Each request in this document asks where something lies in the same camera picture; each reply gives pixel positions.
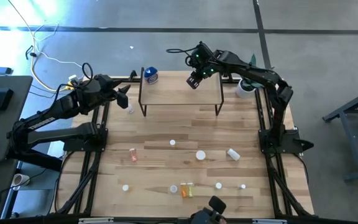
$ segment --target wooden table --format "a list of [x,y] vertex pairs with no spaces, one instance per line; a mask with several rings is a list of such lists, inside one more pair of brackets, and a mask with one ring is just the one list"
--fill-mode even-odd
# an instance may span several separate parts
[[[240,99],[235,89],[236,85],[224,86],[225,104],[219,116],[210,106],[186,105],[153,106],[143,117],[136,103],[139,84],[133,84],[128,93],[134,114],[111,103],[108,145],[101,158],[92,215],[189,217],[207,207],[211,196],[217,195],[227,204],[225,217],[272,218],[265,157],[257,135],[255,98]],[[91,121],[91,117],[77,116],[73,125]],[[289,108],[285,124],[287,128],[293,126]],[[169,145],[171,139],[177,142],[174,148]],[[226,155],[230,147],[241,155],[239,161]],[[137,149],[137,162],[131,161],[130,148]],[[205,161],[196,160],[199,149],[206,152]],[[58,190],[59,207],[78,185],[83,157],[83,152],[76,152],[67,161]],[[302,206],[313,213],[302,163],[293,155],[282,157],[288,187]],[[169,186],[179,187],[182,182],[195,183],[193,198],[169,192]],[[221,190],[214,189],[216,182],[222,183]],[[128,192],[122,191],[124,184],[129,185]],[[239,184],[246,184],[247,188],[239,190]],[[281,191],[277,193],[284,211]]]
[[139,104],[143,115],[146,116],[147,105],[215,105],[218,115],[224,103],[220,76],[204,79],[194,90],[186,82],[190,74],[191,71],[159,71],[157,82],[151,85],[141,76]]

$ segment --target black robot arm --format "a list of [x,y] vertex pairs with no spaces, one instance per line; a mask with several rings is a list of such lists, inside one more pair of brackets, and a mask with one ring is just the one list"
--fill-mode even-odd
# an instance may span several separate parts
[[98,129],[94,123],[84,123],[77,128],[54,131],[37,132],[35,130],[58,119],[88,114],[107,101],[117,100],[117,104],[121,108],[127,108],[126,93],[130,86],[125,86],[118,91],[114,90],[119,84],[121,81],[113,81],[107,75],[96,75],[92,80],[80,82],[69,94],[55,100],[50,108],[17,121],[12,131],[7,134],[11,150],[20,154],[31,150],[32,147],[42,142],[64,141],[73,138],[86,141],[88,138],[95,137]]
[[282,143],[285,133],[284,115],[293,90],[276,72],[257,68],[254,65],[243,62],[236,54],[230,51],[216,50],[212,52],[207,45],[200,42],[187,56],[186,64],[195,68],[187,83],[197,88],[204,78],[214,73],[236,73],[242,78],[248,78],[263,85],[267,91],[268,100],[274,108],[273,124],[266,140],[274,147]]

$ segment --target gray floor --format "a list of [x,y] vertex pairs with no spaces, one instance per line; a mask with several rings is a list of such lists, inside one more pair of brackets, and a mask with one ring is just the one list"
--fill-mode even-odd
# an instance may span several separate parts
[[[59,22],[71,27],[257,28],[251,0],[13,3],[31,25]],[[265,29],[358,30],[358,0],[259,0],[259,5]],[[0,0],[0,26],[23,26],[5,0]],[[290,105],[295,124],[302,138],[315,143],[305,153],[315,213],[324,218],[358,221],[358,180],[342,180],[344,174],[356,171],[349,142],[339,121],[326,124],[321,119],[358,95],[358,35],[268,34],[266,39],[272,66],[293,86]],[[161,70],[188,69],[184,55],[167,55],[165,49],[191,48],[199,40],[212,49],[231,50],[244,60],[256,54],[258,66],[264,66],[258,34],[57,32],[40,46],[60,60],[89,62],[96,73],[128,75],[131,70],[151,65]],[[28,32],[0,31],[0,66],[12,67],[15,75],[30,75],[29,61],[24,57],[30,44]],[[74,65],[45,57],[38,59],[35,71],[53,87],[72,74],[80,74]],[[23,117],[47,108],[51,102],[30,95]],[[46,128],[68,127],[70,123],[59,121]],[[29,204],[28,197],[39,198],[41,203]],[[23,216],[44,214],[50,199],[47,190],[20,192],[15,212]]]

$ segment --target white bottle cap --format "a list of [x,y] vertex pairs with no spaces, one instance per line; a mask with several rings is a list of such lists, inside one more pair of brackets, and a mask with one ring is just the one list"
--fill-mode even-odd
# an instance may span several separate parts
[[123,185],[123,186],[122,186],[122,190],[123,190],[123,191],[128,191],[128,190],[129,190],[129,186],[128,186],[128,185]]
[[216,189],[221,189],[221,188],[222,188],[222,184],[218,182],[218,183],[215,184],[215,187],[216,187]]
[[203,159],[205,159],[205,152],[204,151],[202,151],[202,150],[199,150],[199,151],[197,151],[197,153],[196,153],[196,157],[197,157],[197,159],[198,160],[203,160]]
[[178,187],[176,186],[176,185],[172,185],[170,188],[169,188],[169,190],[171,191],[171,193],[176,193],[176,192],[178,192]]
[[233,149],[229,149],[227,151],[227,154],[230,157],[232,157],[235,161],[238,161],[240,159],[240,155],[236,151],[234,151]]

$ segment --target blue cup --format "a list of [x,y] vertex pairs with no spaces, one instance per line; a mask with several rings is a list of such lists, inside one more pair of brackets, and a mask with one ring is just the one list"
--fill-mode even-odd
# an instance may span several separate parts
[[158,80],[158,70],[154,67],[146,68],[144,79],[148,84],[154,84]]

